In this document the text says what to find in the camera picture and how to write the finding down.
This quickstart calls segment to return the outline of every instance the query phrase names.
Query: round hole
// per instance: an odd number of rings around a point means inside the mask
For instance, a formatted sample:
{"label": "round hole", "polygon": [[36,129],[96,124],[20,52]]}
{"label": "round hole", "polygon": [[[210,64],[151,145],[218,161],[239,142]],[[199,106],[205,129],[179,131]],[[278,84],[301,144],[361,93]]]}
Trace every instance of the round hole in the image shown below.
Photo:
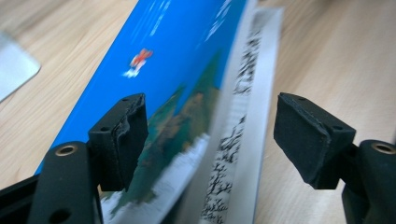
{"label": "round hole", "polygon": [[59,209],[52,213],[49,217],[49,223],[62,223],[70,218],[70,211],[67,209]]}
{"label": "round hole", "polygon": [[343,130],[343,127],[341,126],[332,126],[335,130]]}
{"label": "round hole", "polygon": [[68,156],[70,154],[73,154],[77,150],[77,147],[75,146],[65,146],[58,148],[55,152],[57,156]]}
{"label": "round hole", "polygon": [[385,153],[385,154],[396,154],[396,148],[392,147],[392,146],[387,146],[384,144],[380,144],[380,143],[373,143],[372,144],[373,149]]}

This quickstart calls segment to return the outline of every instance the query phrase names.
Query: wooden table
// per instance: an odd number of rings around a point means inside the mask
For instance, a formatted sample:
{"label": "wooden table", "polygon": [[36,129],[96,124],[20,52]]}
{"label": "wooden table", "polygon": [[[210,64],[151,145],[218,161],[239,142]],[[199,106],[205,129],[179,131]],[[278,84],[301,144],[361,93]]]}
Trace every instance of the wooden table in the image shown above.
{"label": "wooden table", "polygon": [[[0,29],[42,64],[0,104],[0,189],[35,171],[136,0],[0,0]],[[336,191],[307,186],[272,138],[276,97],[300,94],[358,130],[394,142],[396,2],[267,0],[284,7],[257,223],[343,223]]]}

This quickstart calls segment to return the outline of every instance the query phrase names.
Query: wooden surface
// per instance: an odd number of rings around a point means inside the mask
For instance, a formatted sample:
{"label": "wooden surface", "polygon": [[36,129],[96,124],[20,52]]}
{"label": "wooden surface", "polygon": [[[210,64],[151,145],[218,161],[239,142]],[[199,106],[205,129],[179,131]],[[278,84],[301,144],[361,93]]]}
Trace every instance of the wooden surface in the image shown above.
{"label": "wooden surface", "polygon": [[[0,189],[35,171],[135,0],[0,0],[0,29],[42,64],[0,104]],[[272,138],[276,96],[300,94],[358,130],[394,141],[396,2],[267,0],[284,7],[257,223],[343,223],[340,184],[314,191]]]}

